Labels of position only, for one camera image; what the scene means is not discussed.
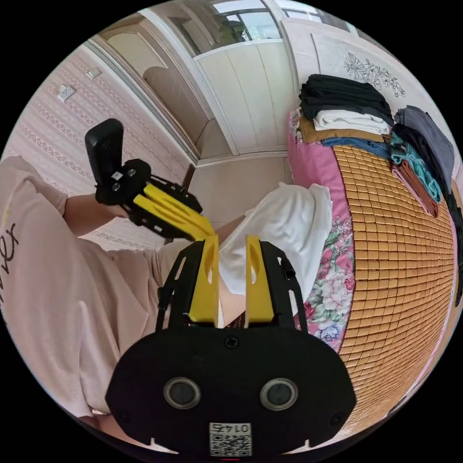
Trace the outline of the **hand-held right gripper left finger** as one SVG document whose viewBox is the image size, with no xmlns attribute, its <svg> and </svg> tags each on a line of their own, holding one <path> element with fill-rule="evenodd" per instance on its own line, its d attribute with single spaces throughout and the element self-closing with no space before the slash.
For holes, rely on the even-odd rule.
<svg viewBox="0 0 463 463">
<path fill-rule="evenodd" d="M 218 236 L 207 237 L 196 276 L 196 283 L 189 310 L 192 323 L 217 323 L 218 311 Z"/>
</svg>

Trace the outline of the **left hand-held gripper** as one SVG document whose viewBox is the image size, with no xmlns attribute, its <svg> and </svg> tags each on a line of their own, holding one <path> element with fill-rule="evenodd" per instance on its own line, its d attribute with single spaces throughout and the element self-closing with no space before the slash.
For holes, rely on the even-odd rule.
<svg viewBox="0 0 463 463">
<path fill-rule="evenodd" d="M 120 205 L 136 226 L 163 238 L 198 241 L 215 235 L 198 200 L 182 185 L 153 175 L 142 160 L 129 160 L 100 181 L 95 197 L 104 205 Z"/>
</svg>

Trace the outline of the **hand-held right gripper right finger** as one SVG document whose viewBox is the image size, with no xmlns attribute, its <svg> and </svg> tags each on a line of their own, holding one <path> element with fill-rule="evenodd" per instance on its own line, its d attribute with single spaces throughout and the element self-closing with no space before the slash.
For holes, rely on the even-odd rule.
<svg viewBox="0 0 463 463">
<path fill-rule="evenodd" d="M 260 240 L 246 237 L 246 323 L 271 323 L 274 318 L 271 294 Z"/>
</svg>

